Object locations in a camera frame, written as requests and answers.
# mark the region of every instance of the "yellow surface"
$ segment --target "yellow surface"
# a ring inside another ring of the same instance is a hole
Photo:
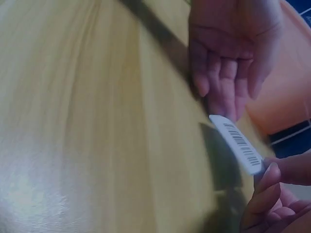
[[[235,228],[252,179],[186,82],[189,5],[122,1],[0,0],[1,232]]]

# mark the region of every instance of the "skin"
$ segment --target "skin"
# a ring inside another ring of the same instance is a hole
[[[210,114],[238,120],[271,72],[282,35],[278,0],[193,0],[192,78]]]
[[[263,177],[243,214],[241,233],[306,233],[311,229],[311,201],[297,199],[282,183],[311,185],[311,153],[265,160]]]

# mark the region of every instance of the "barcode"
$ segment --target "barcode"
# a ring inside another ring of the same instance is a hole
[[[244,156],[252,166],[260,165],[261,162],[258,160],[254,152],[249,148],[241,134],[236,130],[236,127],[231,124],[224,124],[232,138],[235,140]]]

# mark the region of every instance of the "orange object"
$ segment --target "orange object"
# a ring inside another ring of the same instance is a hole
[[[264,133],[273,134],[310,119],[311,29],[287,2],[282,1],[285,33],[278,63],[247,110]]]

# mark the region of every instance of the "white tag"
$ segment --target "white tag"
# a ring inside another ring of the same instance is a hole
[[[249,174],[255,175],[264,171],[262,157],[231,120],[219,115],[209,115],[209,119]]]

